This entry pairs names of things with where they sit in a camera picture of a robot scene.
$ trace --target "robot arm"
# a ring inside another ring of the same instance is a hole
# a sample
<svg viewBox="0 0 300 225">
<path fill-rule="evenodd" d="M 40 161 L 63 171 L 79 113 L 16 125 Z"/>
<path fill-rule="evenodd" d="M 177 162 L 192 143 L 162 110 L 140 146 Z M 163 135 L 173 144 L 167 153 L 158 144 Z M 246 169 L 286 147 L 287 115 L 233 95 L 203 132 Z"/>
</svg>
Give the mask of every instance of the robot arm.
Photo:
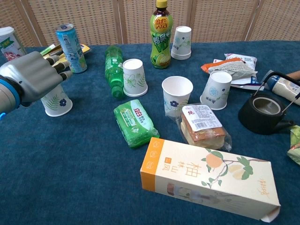
<svg viewBox="0 0 300 225">
<path fill-rule="evenodd" d="M 52 67 L 58 59 L 45 60 L 39 52 L 31 52 L 0 67 L 0 119 L 19 105 L 39 100 L 71 76 L 71 71 L 58 73 L 68 62 Z"/>
</svg>

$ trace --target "table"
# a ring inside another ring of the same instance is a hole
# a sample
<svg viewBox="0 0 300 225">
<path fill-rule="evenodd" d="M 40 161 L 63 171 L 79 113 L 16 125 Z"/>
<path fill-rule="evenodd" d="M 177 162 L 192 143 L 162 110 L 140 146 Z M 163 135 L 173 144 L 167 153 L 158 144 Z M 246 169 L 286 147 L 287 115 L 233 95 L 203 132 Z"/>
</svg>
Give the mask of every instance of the table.
<svg viewBox="0 0 300 225">
<path fill-rule="evenodd" d="M 164 114 L 161 82 L 166 77 L 190 79 L 194 90 L 189 103 L 197 103 L 208 79 L 200 66 L 225 59 L 224 53 L 257 57 L 259 80 L 269 69 L 300 69 L 299 41 L 193 43 L 190 59 L 172 59 L 163 70 L 151 65 L 150 44 L 120 47 L 125 60 L 143 61 L 149 90 L 138 99 L 161 138 L 177 142 L 183 141 L 178 128 Z M 62 83 L 74 104 L 68 114 L 49 117 L 37 101 L 0 121 L 0 224 L 263 224 L 142 189 L 139 170 L 147 145 L 130 149 L 115 121 L 113 109 L 132 98 L 117 101 L 111 96 L 104 77 L 106 48 L 91 46 L 85 56 L 88 70 Z M 0 65 L 4 62 L 1 55 Z M 231 88 L 228 106 L 215 114 L 232 137 L 232 153 L 272 162 L 282 205 L 273 224 L 297 224 L 300 167 L 286 155 L 290 132 L 257 135 L 240 124 L 238 111 L 252 92 Z M 299 112 L 300 107 L 292 105 L 286 118 L 300 124 Z"/>
</svg>

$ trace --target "yellow bottle cap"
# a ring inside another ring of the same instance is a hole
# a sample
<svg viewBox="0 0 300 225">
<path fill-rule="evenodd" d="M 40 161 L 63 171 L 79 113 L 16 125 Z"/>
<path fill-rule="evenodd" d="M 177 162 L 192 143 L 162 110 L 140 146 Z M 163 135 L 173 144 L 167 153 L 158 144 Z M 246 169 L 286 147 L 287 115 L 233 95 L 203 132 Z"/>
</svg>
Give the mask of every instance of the yellow bottle cap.
<svg viewBox="0 0 300 225">
<path fill-rule="evenodd" d="M 156 0 L 157 8 L 167 8 L 168 0 Z"/>
</svg>

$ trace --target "wicker panel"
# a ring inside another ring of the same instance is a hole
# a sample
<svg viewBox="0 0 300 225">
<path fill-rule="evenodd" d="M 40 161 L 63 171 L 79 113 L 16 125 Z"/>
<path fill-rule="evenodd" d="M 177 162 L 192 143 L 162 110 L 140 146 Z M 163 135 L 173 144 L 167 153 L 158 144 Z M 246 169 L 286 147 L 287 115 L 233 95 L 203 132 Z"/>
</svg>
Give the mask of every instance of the wicker panel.
<svg viewBox="0 0 300 225">
<path fill-rule="evenodd" d="M 150 17 L 156 10 L 155 0 L 123 0 L 128 43 L 150 43 Z M 175 28 L 187 24 L 191 0 L 170 0 L 167 10 L 173 17 L 171 42 Z"/>
<path fill-rule="evenodd" d="M 197 0 L 192 41 L 242 41 L 257 3 L 256 0 Z"/>
<path fill-rule="evenodd" d="M 300 40 L 300 1 L 262 2 L 250 40 Z"/>
<path fill-rule="evenodd" d="M 1 27 L 13 27 L 24 46 L 34 46 L 30 31 L 20 16 L 14 1 L 4 0 L 4 2 L 0 4 L 0 15 Z"/>
<path fill-rule="evenodd" d="M 72 23 L 80 42 L 87 45 L 116 44 L 113 0 L 29 0 L 30 6 L 47 41 L 58 44 L 55 27 Z"/>
</svg>

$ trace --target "stack of paper cups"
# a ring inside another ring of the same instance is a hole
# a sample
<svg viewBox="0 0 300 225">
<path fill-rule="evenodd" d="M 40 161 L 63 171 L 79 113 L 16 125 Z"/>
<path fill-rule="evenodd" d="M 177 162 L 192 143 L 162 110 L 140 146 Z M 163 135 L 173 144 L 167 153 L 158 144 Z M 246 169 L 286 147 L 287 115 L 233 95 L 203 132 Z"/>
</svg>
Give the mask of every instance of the stack of paper cups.
<svg viewBox="0 0 300 225">
<path fill-rule="evenodd" d="M 186 60 L 191 56 L 192 29 L 187 26 L 176 27 L 171 56 L 177 60 Z"/>
<path fill-rule="evenodd" d="M 130 59 L 123 62 L 124 94 L 130 97 L 139 97 L 146 94 L 146 83 L 143 62 L 138 59 Z"/>
</svg>

